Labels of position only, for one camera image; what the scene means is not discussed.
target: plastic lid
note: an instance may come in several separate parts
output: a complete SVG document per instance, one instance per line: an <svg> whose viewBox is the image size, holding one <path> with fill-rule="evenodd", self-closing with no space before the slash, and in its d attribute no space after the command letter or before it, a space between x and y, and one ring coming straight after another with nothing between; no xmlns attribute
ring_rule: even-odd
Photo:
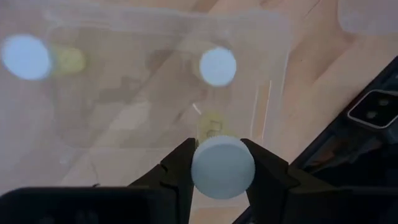
<svg viewBox="0 0 398 224"><path fill-rule="evenodd" d="M8 37L2 45L1 59L9 72L25 80L45 78L52 68L48 48L29 34Z"/></svg>
<svg viewBox="0 0 398 224"><path fill-rule="evenodd" d="M226 86L236 73L236 60L232 51L216 47L205 52L200 59L200 74L211 86Z"/></svg>
<svg viewBox="0 0 398 224"><path fill-rule="evenodd" d="M191 167L196 188L216 199L229 199L244 193L255 171L248 147L230 136L209 138L200 144Z"/></svg>

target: wooden table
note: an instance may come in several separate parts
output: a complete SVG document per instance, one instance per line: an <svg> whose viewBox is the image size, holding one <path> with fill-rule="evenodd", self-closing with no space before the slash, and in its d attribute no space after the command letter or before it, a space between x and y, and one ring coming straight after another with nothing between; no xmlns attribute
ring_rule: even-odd
<svg viewBox="0 0 398 224"><path fill-rule="evenodd" d="M91 0L128 6L168 7L211 14L261 8L291 22L293 39L285 80L279 142L269 149L292 162L398 53L398 36L365 37L341 30L337 0ZM60 182L67 185L124 185L164 155L141 151L87 152ZM231 223L246 208L200 208L192 223Z"/></svg>

